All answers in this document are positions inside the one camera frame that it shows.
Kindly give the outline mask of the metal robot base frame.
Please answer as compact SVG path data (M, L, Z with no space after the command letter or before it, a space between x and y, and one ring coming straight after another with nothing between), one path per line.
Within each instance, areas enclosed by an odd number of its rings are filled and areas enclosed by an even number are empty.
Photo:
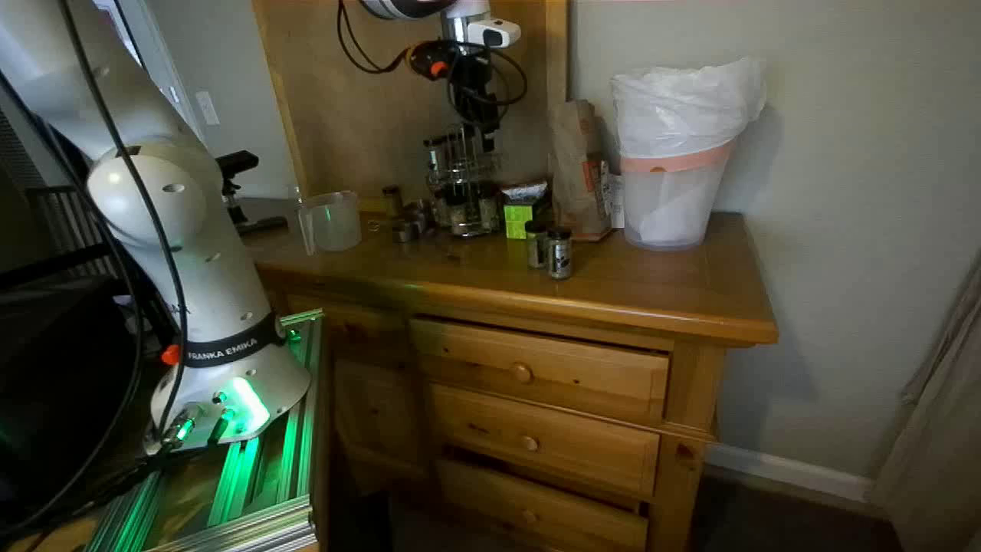
M316 388L322 313L286 315L286 345ZM87 552L316 552L312 388L253 440L170 458L106 509Z

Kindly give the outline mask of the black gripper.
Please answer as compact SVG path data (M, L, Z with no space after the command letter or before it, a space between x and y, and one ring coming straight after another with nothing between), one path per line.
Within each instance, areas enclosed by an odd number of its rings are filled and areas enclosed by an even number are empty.
M496 95L490 93L490 62L486 56L455 56L449 87L451 105L467 126L482 131L499 126Z

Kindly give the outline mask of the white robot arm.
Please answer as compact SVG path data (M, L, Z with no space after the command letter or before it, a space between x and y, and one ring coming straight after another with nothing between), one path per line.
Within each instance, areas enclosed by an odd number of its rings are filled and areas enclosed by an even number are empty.
M281 344L215 155L93 0L0 0L0 71L89 158L97 214L177 322L177 360L151 399L157 440L189 449L265 431L311 373Z

